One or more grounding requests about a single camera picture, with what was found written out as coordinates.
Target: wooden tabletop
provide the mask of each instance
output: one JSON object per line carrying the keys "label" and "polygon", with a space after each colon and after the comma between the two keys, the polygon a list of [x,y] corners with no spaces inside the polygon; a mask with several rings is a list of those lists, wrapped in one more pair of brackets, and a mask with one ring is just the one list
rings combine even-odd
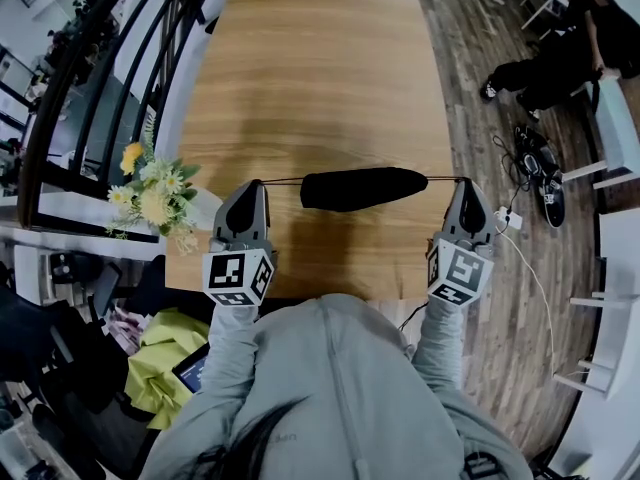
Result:
{"label": "wooden tabletop", "polygon": [[[203,61],[179,155],[226,198],[244,182],[396,166],[451,175],[442,90],[418,0],[228,0]],[[269,187],[279,252],[268,297],[426,294],[427,239],[453,185],[337,214]],[[166,284],[201,289],[200,251],[169,241]]]}

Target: white flower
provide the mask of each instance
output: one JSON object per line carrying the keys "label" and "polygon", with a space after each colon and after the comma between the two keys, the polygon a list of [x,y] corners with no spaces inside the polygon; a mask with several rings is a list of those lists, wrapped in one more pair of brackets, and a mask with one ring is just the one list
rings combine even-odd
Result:
{"label": "white flower", "polygon": [[189,224],[176,225],[171,231],[171,236],[175,239],[181,256],[198,250],[198,238]]}
{"label": "white flower", "polygon": [[170,172],[164,179],[164,187],[167,194],[177,194],[182,190],[182,176],[175,172]]}
{"label": "white flower", "polygon": [[140,179],[146,181],[148,179],[161,180],[171,172],[171,164],[166,160],[158,159],[149,162],[140,169]]}
{"label": "white flower", "polygon": [[132,188],[129,187],[116,187],[115,185],[111,187],[109,190],[109,202],[116,204],[118,206],[129,206],[131,205],[131,199],[133,198],[134,192]]}

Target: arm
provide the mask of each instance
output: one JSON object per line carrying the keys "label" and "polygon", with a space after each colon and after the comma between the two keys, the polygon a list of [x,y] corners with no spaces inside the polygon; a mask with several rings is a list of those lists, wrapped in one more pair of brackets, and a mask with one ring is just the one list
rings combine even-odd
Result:
{"label": "arm", "polygon": [[591,58],[593,59],[593,70],[599,71],[605,69],[604,60],[602,59],[602,54],[600,53],[600,48],[598,47],[598,28],[596,27],[595,22],[593,21],[593,15],[591,14],[591,10],[587,10],[584,13],[584,20],[587,26],[587,34],[589,35],[589,43],[591,45]]}
{"label": "arm", "polygon": [[141,479],[174,478],[198,455],[227,443],[235,417],[253,383],[258,308],[216,306],[201,390],[182,408],[154,446]]}
{"label": "arm", "polygon": [[461,391],[462,322],[458,307],[430,299],[413,366],[449,414],[462,439],[465,457],[489,453],[499,463],[502,479],[529,480],[531,471],[522,454]]}

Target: yellow flower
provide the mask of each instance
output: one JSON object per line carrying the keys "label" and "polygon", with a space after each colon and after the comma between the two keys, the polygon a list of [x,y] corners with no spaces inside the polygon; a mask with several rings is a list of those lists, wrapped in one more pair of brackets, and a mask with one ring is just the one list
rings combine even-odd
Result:
{"label": "yellow flower", "polygon": [[136,160],[144,153],[144,148],[139,142],[129,144],[122,152],[122,162],[120,169],[125,174],[133,174],[135,170]]}
{"label": "yellow flower", "polygon": [[140,196],[140,213],[151,224],[162,226],[171,218],[168,202],[155,188],[145,190]]}

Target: black cable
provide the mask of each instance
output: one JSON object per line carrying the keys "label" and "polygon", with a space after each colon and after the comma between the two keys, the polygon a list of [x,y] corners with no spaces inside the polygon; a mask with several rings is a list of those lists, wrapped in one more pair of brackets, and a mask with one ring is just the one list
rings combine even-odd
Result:
{"label": "black cable", "polygon": [[278,178],[275,180],[261,180],[262,183],[275,183],[278,181],[302,181],[304,178]]}
{"label": "black cable", "polygon": [[404,322],[402,322],[400,324],[400,327],[398,327],[398,330],[400,332],[404,331],[404,328],[406,327],[406,325],[411,321],[411,319],[416,316],[416,313],[418,311],[420,311],[422,308],[426,308],[429,305],[429,301],[425,302],[422,306],[418,306],[416,309],[413,310],[413,313],[411,313],[409,315],[409,318],[407,318]]}
{"label": "black cable", "polygon": [[[531,176],[522,172],[516,155],[514,155],[509,150],[509,148],[506,146],[504,141],[498,135],[493,136],[492,142],[494,143],[494,145],[498,146],[499,148],[505,151],[505,153],[502,155],[502,158],[500,159],[500,164],[502,165],[504,172],[507,174],[507,176],[509,176],[509,179],[511,180],[511,182],[514,185],[516,185],[516,193],[513,194],[513,197],[509,202],[509,206],[507,207],[507,219],[506,219],[507,223],[505,224],[502,230],[498,231],[498,234],[502,235],[509,227],[509,214],[513,210],[513,202],[518,196],[518,193],[520,192],[520,190],[522,190],[523,192],[529,192],[529,190],[531,190]],[[509,164],[509,167],[505,165],[506,158],[508,158],[511,161],[511,163]]]}

